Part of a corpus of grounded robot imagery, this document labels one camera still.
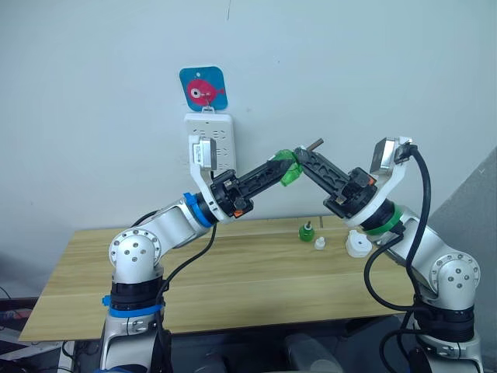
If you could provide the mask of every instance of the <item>small white cap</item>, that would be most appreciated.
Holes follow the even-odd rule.
[[[326,240],[324,237],[319,237],[316,239],[316,242],[314,242],[314,248],[316,250],[323,250],[326,246]]]
[[[367,236],[355,229],[349,232],[345,246],[352,258],[363,258],[373,249],[373,245],[367,240]]]

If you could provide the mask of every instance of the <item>electrical outlet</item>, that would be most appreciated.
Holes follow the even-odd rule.
[[[216,141],[217,171],[236,171],[233,119],[228,114],[188,113],[185,115],[188,134],[198,134]]]

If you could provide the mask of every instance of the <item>white wall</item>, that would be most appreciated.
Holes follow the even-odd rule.
[[[319,137],[338,166],[368,169],[377,140],[405,134],[434,209],[497,138],[492,0],[11,0],[0,48],[0,284],[15,296],[40,293],[75,229],[196,190],[186,66],[224,71],[241,173]],[[415,209],[417,173],[393,196]],[[251,218],[321,214],[324,197],[302,178]]]

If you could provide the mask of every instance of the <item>tabletop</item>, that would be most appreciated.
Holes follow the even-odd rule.
[[[310,220],[326,247],[302,242]],[[113,267],[108,247],[123,229],[76,232],[50,276],[20,340],[100,338]],[[219,224],[210,251],[185,268],[165,293],[165,327],[173,333],[346,319],[394,313],[376,303],[363,282],[366,258],[345,249],[348,228],[334,216]],[[165,273],[200,251],[210,233],[162,257]],[[390,302],[409,304],[404,268],[385,256],[372,284]]]

